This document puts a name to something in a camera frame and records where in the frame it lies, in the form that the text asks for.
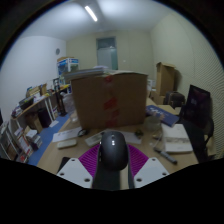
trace brown cardboard box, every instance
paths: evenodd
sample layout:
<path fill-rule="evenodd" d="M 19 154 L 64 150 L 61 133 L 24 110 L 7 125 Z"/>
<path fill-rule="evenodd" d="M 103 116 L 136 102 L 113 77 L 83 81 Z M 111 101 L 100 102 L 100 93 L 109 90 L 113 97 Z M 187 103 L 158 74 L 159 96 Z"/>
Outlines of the brown cardboard box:
<path fill-rule="evenodd" d="M 150 99 L 152 99 L 157 105 L 163 105 L 165 96 L 160 96 L 157 91 L 150 92 Z"/>
<path fill-rule="evenodd" d="M 43 130 L 43 127 L 40 123 L 37 113 L 29 113 L 25 116 L 26 123 L 31 129 L 36 129 L 38 133 Z"/>
<path fill-rule="evenodd" d="M 42 87 L 40 85 L 39 89 L 40 89 L 40 95 L 43 96 L 45 93 L 47 93 L 47 83 L 43 84 Z"/>
<path fill-rule="evenodd" d="M 165 96 L 167 91 L 173 91 L 175 66 L 163 62 L 157 65 L 156 92 L 160 96 Z"/>
<path fill-rule="evenodd" d="M 145 119 L 147 75 L 116 72 L 71 80 L 83 129 L 141 124 Z"/>

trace fluorescent light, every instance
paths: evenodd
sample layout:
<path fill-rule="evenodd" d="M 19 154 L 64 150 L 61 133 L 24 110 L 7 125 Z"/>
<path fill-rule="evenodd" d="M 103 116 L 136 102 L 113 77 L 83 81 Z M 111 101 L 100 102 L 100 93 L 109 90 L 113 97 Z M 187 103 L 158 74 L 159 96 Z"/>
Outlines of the fluorescent light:
<path fill-rule="evenodd" d="M 92 9 L 89 6 L 86 6 L 85 9 L 91 15 L 91 17 L 93 18 L 93 20 L 96 22 L 97 21 L 97 18 L 95 16 L 95 14 L 93 13 Z"/>

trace black office chair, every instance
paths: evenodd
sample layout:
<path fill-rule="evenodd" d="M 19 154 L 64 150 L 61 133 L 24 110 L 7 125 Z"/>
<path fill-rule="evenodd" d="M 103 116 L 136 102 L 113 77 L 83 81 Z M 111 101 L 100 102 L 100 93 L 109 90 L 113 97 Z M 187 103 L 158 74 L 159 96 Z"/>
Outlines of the black office chair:
<path fill-rule="evenodd" d="M 186 104 L 181 107 L 178 123 L 184 125 L 199 163 L 212 159 L 208 157 L 206 148 L 214 132 L 210 109 L 210 93 L 190 85 L 188 98 Z"/>

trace black computer mouse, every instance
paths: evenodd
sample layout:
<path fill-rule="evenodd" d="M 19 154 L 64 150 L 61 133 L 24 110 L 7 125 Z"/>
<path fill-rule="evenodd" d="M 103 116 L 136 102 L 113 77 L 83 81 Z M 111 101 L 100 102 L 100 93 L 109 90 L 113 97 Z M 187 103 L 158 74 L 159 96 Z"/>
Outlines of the black computer mouse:
<path fill-rule="evenodd" d="M 111 171 L 124 169 L 128 164 L 128 147 L 118 131 L 104 132 L 100 143 L 100 162 Z"/>

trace floor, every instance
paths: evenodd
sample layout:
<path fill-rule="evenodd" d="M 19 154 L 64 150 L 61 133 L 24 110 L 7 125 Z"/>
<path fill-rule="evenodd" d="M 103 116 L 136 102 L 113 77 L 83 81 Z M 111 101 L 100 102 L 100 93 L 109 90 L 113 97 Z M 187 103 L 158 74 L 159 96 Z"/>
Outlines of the floor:
<path fill-rule="evenodd" d="M 29 161 L 27 164 L 37 166 L 39 160 L 41 159 L 42 155 L 44 154 L 45 150 L 51 143 L 53 139 L 53 135 L 57 133 L 61 127 L 64 125 L 64 123 L 68 120 L 69 116 L 66 114 L 64 117 L 58 116 L 56 120 L 59 122 L 54 127 L 48 127 L 43 128 L 41 133 L 39 134 L 42 139 L 42 145 L 40 148 L 32 153 L 32 155 L 29 158 Z"/>

